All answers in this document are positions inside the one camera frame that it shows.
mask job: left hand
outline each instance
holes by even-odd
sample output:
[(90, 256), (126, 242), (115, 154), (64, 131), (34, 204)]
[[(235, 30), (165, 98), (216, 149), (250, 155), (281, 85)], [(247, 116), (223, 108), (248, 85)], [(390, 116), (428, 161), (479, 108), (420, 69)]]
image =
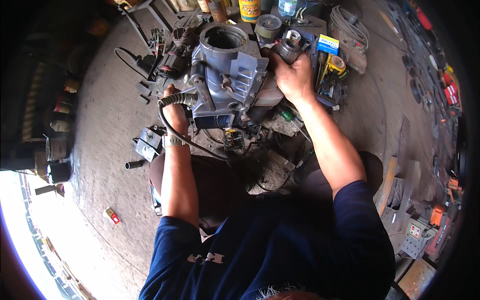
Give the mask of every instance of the left hand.
[[(163, 98), (170, 96), (171, 94), (178, 93), (180, 90), (176, 89), (173, 84), (169, 84), (167, 89), (163, 92)], [(168, 123), (175, 129), (178, 133), (187, 135), (189, 123), (187, 117), (185, 116), (185, 111), (183, 110), (182, 105), (180, 104), (170, 104), (163, 108), (163, 114), (167, 119)]]

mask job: small box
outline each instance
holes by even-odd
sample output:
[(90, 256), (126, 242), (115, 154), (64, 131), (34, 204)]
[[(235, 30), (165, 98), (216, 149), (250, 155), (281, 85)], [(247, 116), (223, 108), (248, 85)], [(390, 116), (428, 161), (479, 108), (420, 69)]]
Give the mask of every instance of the small box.
[(112, 220), (114, 224), (120, 223), (120, 218), (115, 214), (115, 212), (109, 207), (105, 210), (105, 215)]
[(318, 39), (317, 50), (337, 55), (339, 45), (340, 43), (337, 39), (329, 36), (320, 35), (320, 38)]

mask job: right hand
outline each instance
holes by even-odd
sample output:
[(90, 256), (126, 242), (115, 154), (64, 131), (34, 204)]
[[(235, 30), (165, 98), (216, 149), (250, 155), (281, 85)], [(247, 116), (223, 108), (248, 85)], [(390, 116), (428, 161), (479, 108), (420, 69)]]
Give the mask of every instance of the right hand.
[(312, 97), (315, 98), (312, 63), (305, 52), (291, 65), (287, 65), (278, 54), (268, 48), (263, 48), (261, 52), (269, 58), (268, 65), (275, 72), (276, 84), (291, 103), (298, 106)]

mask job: yellow can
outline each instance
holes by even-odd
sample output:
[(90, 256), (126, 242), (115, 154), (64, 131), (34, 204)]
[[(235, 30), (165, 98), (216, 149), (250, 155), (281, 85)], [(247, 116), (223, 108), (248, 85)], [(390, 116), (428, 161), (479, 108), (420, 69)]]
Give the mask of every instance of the yellow can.
[(260, 16), (260, 0), (239, 0), (241, 19), (245, 22), (257, 23)]

